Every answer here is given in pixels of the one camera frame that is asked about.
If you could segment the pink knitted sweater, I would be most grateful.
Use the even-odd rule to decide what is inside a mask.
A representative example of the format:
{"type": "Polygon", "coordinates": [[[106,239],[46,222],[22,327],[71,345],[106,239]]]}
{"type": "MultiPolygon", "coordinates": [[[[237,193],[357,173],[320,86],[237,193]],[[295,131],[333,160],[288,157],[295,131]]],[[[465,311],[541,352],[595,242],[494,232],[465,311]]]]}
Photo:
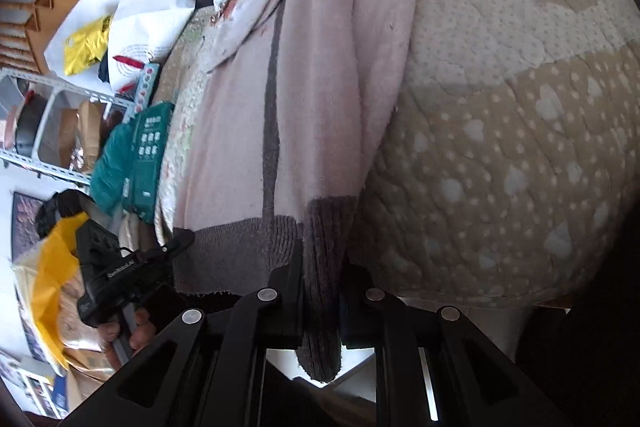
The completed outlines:
{"type": "Polygon", "coordinates": [[[183,294],[243,296],[294,255],[305,372],[341,367],[337,291],[358,196],[398,98],[416,0],[239,0],[207,33],[172,226],[183,294]]]}

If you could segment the yellow and clear plastic bag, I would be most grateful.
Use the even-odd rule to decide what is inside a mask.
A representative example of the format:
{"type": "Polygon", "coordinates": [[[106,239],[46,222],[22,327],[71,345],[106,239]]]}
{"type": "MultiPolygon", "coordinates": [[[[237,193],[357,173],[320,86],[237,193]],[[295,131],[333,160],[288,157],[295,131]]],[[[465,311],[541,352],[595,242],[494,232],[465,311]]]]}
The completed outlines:
{"type": "Polygon", "coordinates": [[[73,369],[103,383],[114,374],[94,329],[79,320],[76,309],[84,295],[76,231],[88,220],[81,212],[63,218],[52,231],[12,263],[18,301],[27,314],[37,346],[60,376],[73,369]]]}

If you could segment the green cardboard box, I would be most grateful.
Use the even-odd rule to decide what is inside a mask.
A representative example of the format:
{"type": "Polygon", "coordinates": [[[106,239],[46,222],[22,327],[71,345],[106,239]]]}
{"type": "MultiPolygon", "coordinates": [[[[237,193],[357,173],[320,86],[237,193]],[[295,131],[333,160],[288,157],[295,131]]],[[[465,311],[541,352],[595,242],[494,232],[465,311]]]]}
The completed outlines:
{"type": "Polygon", "coordinates": [[[89,193],[107,215],[118,208],[152,225],[175,105],[149,106],[115,127],[96,161],[89,193]]]}

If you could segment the white metal shelf rack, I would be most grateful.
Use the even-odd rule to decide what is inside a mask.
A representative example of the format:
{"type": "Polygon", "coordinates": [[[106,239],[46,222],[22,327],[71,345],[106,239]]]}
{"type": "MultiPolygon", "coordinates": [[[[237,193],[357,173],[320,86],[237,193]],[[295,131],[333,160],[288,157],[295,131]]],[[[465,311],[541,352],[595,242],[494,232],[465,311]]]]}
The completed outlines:
{"type": "Polygon", "coordinates": [[[58,155],[58,138],[62,124],[64,109],[78,108],[82,102],[98,102],[105,105],[103,117],[107,118],[114,110],[122,112],[125,118],[132,115],[134,103],[112,94],[105,94],[91,89],[81,88],[58,78],[35,75],[9,67],[1,67],[1,79],[26,82],[28,90],[41,95],[44,106],[39,115],[29,154],[22,154],[14,145],[12,150],[1,150],[1,162],[4,165],[15,165],[33,171],[40,176],[73,183],[83,187],[90,184],[90,173],[74,171],[62,166],[58,155]]]}

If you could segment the colourful dotted strip box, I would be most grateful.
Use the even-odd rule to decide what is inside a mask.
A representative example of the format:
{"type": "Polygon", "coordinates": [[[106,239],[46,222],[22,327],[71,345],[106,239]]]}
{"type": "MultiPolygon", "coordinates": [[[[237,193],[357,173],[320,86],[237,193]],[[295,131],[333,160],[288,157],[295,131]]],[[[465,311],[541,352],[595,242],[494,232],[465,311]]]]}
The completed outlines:
{"type": "Polygon", "coordinates": [[[148,107],[159,72],[160,65],[157,63],[149,63],[143,66],[137,82],[136,92],[134,92],[134,106],[132,106],[130,112],[131,117],[137,116],[148,107]]]}

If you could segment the heart patchwork quilt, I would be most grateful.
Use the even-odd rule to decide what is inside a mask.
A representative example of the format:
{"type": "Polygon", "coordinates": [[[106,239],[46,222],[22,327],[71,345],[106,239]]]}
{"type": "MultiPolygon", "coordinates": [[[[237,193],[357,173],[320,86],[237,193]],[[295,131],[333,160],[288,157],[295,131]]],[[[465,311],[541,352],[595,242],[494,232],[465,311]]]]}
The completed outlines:
{"type": "MultiPolygon", "coordinates": [[[[207,33],[238,1],[200,15],[172,56],[182,92],[202,91],[207,33]]],[[[181,94],[176,112],[194,112],[181,94]]],[[[172,121],[160,184],[171,228],[191,133],[172,121]]],[[[399,296],[539,303],[592,277],[638,191],[634,0],[416,0],[338,281],[362,265],[399,296]]]]}

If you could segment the white paper bag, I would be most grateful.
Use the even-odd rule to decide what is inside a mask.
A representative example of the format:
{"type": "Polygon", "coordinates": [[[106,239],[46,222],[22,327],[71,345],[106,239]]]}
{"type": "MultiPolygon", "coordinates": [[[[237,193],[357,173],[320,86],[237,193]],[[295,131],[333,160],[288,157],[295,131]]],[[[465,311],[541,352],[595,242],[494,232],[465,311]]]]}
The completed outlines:
{"type": "Polygon", "coordinates": [[[163,63],[195,9],[196,0],[119,0],[107,45],[114,92],[138,80],[148,63],[163,63]]]}

